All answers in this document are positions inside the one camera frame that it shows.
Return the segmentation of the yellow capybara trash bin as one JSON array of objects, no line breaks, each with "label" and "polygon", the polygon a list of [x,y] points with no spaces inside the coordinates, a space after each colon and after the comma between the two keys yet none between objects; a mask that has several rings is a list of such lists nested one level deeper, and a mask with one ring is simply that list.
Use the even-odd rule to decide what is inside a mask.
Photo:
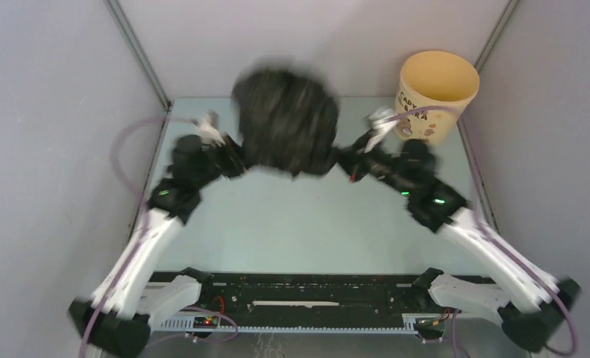
[{"label": "yellow capybara trash bin", "polygon": [[447,110],[411,114],[396,125],[396,135],[402,140],[422,139],[432,145],[444,142],[479,88],[477,70],[463,57],[438,50],[410,56],[400,70],[395,112],[428,106]]}]

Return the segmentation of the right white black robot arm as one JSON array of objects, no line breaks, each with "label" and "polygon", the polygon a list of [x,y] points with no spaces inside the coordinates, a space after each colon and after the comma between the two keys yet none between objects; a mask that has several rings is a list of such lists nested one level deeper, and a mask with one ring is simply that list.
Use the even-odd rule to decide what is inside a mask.
[{"label": "right white black robot arm", "polygon": [[369,147],[364,134],[338,149],[337,163],[353,182],[370,175],[400,193],[421,226],[473,257],[495,282],[486,286],[429,269],[412,291],[417,309],[430,312],[439,305],[470,313],[501,327],[514,344],[533,353],[549,348],[562,323],[573,325],[569,312],[580,285],[541,270],[485,226],[468,201],[437,178],[428,144],[411,139],[399,154],[388,154],[379,145]]}]

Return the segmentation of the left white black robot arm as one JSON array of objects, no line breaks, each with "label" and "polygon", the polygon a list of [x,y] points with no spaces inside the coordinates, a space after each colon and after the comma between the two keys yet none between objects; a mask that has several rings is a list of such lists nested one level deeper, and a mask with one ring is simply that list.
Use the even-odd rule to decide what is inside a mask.
[{"label": "left white black robot arm", "polygon": [[164,251],[201,203],[201,189],[244,171],[240,147],[227,134],[177,140],[168,174],[152,190],[128,246],[91,296],[76,298],[69,307],[82,357],[88,345],[117,357],[138,357],[151,332],[177,312],[211,307],[213,289],[193,275],[180,274],[151,293],[146,287]]}]

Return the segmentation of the black plastic trash bag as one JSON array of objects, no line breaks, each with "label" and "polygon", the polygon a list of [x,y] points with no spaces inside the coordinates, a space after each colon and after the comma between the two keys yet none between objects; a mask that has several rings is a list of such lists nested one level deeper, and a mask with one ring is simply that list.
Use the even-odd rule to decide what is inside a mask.
[{"label": "black plastic trash bag", "polygon": [[285,66],[243,72],[231,91],[245,164],[324,176],[336,164],[339,104],[317,75]]}]

